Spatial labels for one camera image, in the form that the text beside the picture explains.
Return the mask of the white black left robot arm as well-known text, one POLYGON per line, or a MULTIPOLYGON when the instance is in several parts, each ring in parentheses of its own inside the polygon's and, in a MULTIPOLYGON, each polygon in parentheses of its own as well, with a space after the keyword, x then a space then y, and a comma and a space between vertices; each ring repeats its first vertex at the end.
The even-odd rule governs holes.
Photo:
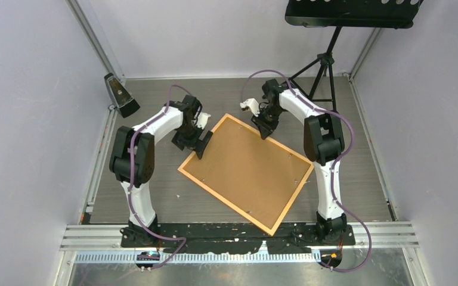
POLYGON ((201 102, 192 95, 170 101, 151 119, 132 128, 117 130, 109 169, 125 191, 129 224, 125 235, 135 235, 151 247, 163 239, 157 227, 157 214, 151 203, 150 179, 155 167, 155 146, 173 132, 172 143, 180 150, 189 149, 202 158, 213 135, 205 127, 210 115, 202 112, 201 102))

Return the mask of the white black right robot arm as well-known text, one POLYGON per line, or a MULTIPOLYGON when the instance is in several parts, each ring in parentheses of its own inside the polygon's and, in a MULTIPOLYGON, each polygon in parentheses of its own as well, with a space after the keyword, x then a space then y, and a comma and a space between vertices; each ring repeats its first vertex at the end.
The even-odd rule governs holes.
POLYGON ((341 205, 339 156, 345 149, 342 122, 331 111, 314 105, 297 89, 288 89, 271 79, 262 86, 263 102, 254 99, 241 106, 252 110, 252 122, 262 139, 277 128, 279 116, 288 111, 304 127, 304 153, 313 165, 318 190, 314 237, 323 244, 333 244, 347 228, 347 218, 341 205))

